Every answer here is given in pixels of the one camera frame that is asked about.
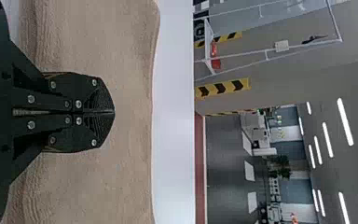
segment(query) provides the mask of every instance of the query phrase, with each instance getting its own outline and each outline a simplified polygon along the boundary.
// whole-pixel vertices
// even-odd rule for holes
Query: gray floor
[[[206,138],[208,223],[255,223],[258,210],[249,214],[247,194],[256,191],[258,204],[266,202],[267,168],[243,149],[240,117],[206,118]],[[244,160],[254,166],[255,182],[245,179]]]

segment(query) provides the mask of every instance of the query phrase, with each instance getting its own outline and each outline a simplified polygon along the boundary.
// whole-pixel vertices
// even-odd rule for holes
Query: bolt
[[[76,104],[77,109],[80,109],[82,106],[81,101],[79,101],[79,100],[76,100],[75,104]]]
[[[28,129],[29,130],[32,130],[32,129],[34,129],[35,127],[36,127],[36,124],[34,123],[34,121],[28,121]]]
[[[81,125],[82,122],[83,122],[83,119],[81,117],[76,119],[76,124],[77,125]]]
[[[65,118],[65,123],[70,124],[71,123],[71,118],[69,118],[69,117]]]
[[[54,90],[57,88],[57,83],[55,81],[50,81],[50,87]]]
[[[92,139],[92,140],[91,140],[91,145],[92,145],[93,147],[96,147],[96,146],[97,146],[97,140]]]
[[[57,138],[54,137],[54,136],[51,136],[50,139],[48,140],[48,142],[49,142],[51,145],[54,145],[54,144],[57,142]]]
[[[28,95],[28,103],[33,104],[34,103],[34,96]]]

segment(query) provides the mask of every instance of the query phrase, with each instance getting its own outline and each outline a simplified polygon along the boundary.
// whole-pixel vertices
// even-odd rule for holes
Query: ceiling light
[[[353,137],[351,135],[350,123],[348,122],[347,113],[345,112],[344,104],[342,99],[337,100],[339,115],[341,116],[342,124],[344,125],[345,134],[347,135],[348,145],[353,146]]]
[[[315,189],[312,190],[312,195],[313,195],[313,202],[315,203],[316,212],[319,212],[318,199],[316,198]]]
[[[333,153],[333,149],[331,148],[330,136],[328,135],[327,125],[326,125],[326,123],[324,122],[324,123],[322,124],[322,126],[324,127],[324,139],[326,140],[328,155],[329,155],[330,158],[333,158],[333,157],[334,157],[334,153]]]
[[[315,159],[313,158],[312,146],[308,145],[308,149],[310,150],[310,163],[312,164],[312,168],[315,169],[316,165],[315,165]]]
[[[322,193],[320,190],[318,190],[318,196],[319,196],[319,204],[321,205],[322,216],[326,217],[326,213],[324,211],[324,199],[322,198]]]
[[[319,164],[322,165],[324,162],[322,161],[322,155],[321,155],[321,149],[319,148],[318,137],[313,136],[313,140],[315,141],[316,155],[318,156],[318,162]]]
[[[338,194],[339,202],[341,203],[342,216],[344,216],[345,224],[350,224],[350,217],[348,216],[347,205],[345,204],[344,195],[340,192]]]
[[[308,113],[311,115],[312,110],[310,109],[310,102],[307,102],[307,109],[308,109]]]
[[[304,129],[303,129],[303,127],[302,127],[302,120],[301,120],[301,118],[298,118],[298,123],[300,124],[301,135],[304,136]]]

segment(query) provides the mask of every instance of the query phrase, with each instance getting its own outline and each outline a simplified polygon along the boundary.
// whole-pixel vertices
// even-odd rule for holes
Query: hazard warning tape
[[[240,111],[229,111],[229,112],[223,112],[223,113],[215,113],[215,114],[207,114],[206,117],[219,117],[219,116],[225,116],[225,115],[233,115],[233,114],[240,114],[240,112],[244,112],[242,110]]]
[[[248,91],[250,89],[250,80],[248,77],[246,77],[225,82],[218,82],[214,84],[206,84],[204,86],[198,86],[195,88],[195,96],[196,99],[204,99],[205,97],[209,96],[232,93],[235,91]]]
[[[255,112],[254,109],[245,109],[245,110],[237,110],[237,111],[228,111],[228,112],[222,112],[222,113],[213,113],[213,114],[206,114],[206,117],[219,117],[219,116],[225,116],[225,115],[238,115],[240,113],[244,112]]]
[[[231,33],[229,35],[221,35],[221,36],[215,37],[213,40],[216,43],[223,43],[223,42],[226,42],[229,40],[239,39],[241,37],[242,37],[242,31],[239,31],[239,32]],[[203,48],[204,46],[205,46],[204,40],[199,40],[199,41],[194,42],[194,48],[196,48],[196,49]]]

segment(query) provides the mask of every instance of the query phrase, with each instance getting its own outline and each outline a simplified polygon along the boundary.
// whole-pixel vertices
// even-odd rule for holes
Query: orange object
[[[214,58],[217,56],[217,44],[213,40],[211,43],[211,58]],[[213,69],[221,69],[222,68],[222,62],[220,59],[211,60],[212,68]]]

